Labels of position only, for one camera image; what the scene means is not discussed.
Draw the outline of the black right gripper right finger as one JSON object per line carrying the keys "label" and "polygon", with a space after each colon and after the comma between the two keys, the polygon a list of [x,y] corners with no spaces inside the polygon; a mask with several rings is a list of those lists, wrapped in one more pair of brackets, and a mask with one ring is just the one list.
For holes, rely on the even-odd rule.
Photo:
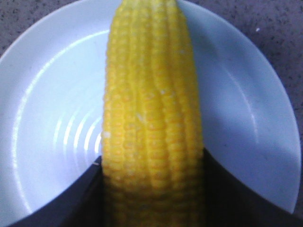
{"label": "black right gripper right finger", "polygon": [[294,227],[296,217],[261,198],[204,150],[209,227]]}

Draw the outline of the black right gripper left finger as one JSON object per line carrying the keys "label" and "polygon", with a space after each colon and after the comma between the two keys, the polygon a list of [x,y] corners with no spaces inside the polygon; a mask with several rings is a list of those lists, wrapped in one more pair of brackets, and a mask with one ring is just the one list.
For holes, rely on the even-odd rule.
{"label": "black right gripper left finger", "polygon": [[65,191],[11,227],[102,227],[104,225],[102,157]]}

